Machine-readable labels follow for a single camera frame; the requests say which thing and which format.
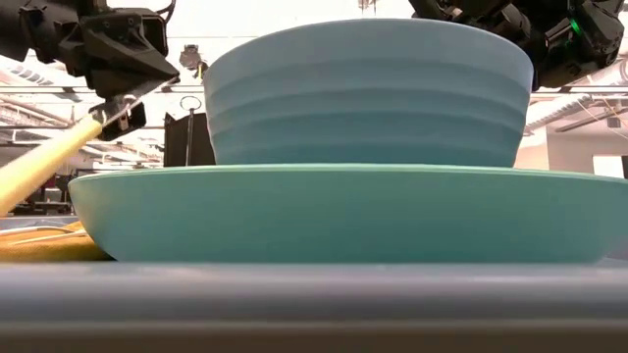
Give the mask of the blue ribbed bowl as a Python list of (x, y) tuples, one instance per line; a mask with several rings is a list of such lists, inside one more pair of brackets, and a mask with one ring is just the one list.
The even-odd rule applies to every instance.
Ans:
[(248, 41), (203, 84), (220, 164), (510, 167), (533, 73), (519, 47), (481, 29), (363, 19)]

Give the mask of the grey horizontal rail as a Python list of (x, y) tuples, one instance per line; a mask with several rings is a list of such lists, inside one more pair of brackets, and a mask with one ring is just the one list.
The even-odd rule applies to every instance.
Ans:
[[(159, 89), (161, 93), (202, 93), (201, 85), (168, 85)], [(92, 94), (86, 86), (54, 86), (54, 85), (0, 85), (0, 93), (11, 94)], [(567, 85), (560, 88), (541, 88), (536, 95), (553, 96), (558, 94), (628, 94), (628, 85)]]

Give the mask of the yellow-handled metal knife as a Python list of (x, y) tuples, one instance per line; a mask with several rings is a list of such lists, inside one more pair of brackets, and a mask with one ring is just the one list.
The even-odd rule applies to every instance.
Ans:
[(169, 80), (152, 80), (126, 93), (116, 95), (100, 108), (92, 109), (62, 135), (39, 146), (0, 168), (0, 218), (51, 178), (87, 142), (97, 137), (105, 126), (119, 120), (141, 103), (143, 97)]

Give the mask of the blue plastic tray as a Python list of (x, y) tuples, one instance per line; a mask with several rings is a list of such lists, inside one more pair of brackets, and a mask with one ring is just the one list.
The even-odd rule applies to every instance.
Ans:
[(628, 262), (0, 262), (0, 353), (628, 353)]

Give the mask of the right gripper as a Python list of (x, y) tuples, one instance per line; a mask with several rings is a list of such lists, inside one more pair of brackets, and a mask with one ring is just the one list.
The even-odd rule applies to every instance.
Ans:
[(516, 44), (532, 89), (557, 88), (610, 66), (624, 35), (625, 0), (409, 0), (415, 18), (470, 25)]

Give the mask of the silver corrugated duct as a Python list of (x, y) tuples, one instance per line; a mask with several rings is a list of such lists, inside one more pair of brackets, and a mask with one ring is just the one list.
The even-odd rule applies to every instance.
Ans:
[(549, 101), (530, 104), (526, 115), (523, 136), (532, 136), (535, 130), (594, 106), (596, 100), (591, 94), (567, 94)]

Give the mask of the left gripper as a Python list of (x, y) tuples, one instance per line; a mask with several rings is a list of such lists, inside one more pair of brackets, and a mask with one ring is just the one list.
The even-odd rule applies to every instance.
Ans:
[[(32, 50), (45, 64), (59, 61), (85, 75), (101, 98), (179, 75), (166, 56), (166, 21), (145, 8), (113, 8), (107, 0), (0, 0), (0, 55), (16, 61)], [(138, 103), (103, 127), (112, 141), (146, 125)]]

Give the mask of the black rectangular panel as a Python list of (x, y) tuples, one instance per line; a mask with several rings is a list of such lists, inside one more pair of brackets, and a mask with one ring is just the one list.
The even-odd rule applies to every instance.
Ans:
[(166, 114), (164, 121), (164, 166), (215, 165), (215, 154), (211, 144), (205, 113), (195, 113), (191, 131), (192, 143), (188, 146), (189, 115), (176, 120)]

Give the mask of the dark hanging ceiling fixture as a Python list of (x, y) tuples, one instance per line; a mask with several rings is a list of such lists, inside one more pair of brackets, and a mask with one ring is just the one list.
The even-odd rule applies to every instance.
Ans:
[(181, 66), (192, 72), (193, 78), (203, 79), (208, 63), (201, 57), (198, 44), (186, 44), (179, 56)]

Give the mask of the teal plate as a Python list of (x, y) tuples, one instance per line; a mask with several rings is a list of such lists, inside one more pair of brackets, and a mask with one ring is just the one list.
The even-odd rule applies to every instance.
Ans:
[(628, 243), (628, 180), (431, 165), (82, 176), (73, 205), (123, 262), (595, 263)]

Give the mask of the orange-handled metal fork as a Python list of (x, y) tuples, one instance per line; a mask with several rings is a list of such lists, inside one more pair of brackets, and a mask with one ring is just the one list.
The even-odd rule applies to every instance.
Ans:
[(26, 239), (7, 242), (3, 245), (21, 245), (43, 241), (62, 240), (74, 237), (87, 236), (85, 229), (71, 230), (62, 227), (20, 227), (0, 230), (0, 237), (25, 235)]

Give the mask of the yellow cloth napkin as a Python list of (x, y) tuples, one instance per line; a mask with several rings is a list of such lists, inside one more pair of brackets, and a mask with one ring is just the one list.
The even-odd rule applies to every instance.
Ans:
[[(84, 229), (81, 222), (74, 222), (62, 228), (71, 230)], [(12, 242), (23, 239), (26, 239), (25, 235), (0, 237), (0, 262), (33, 263), (113, 260), (88, 235), (21, 245), (3, 245), (4, 241)]]

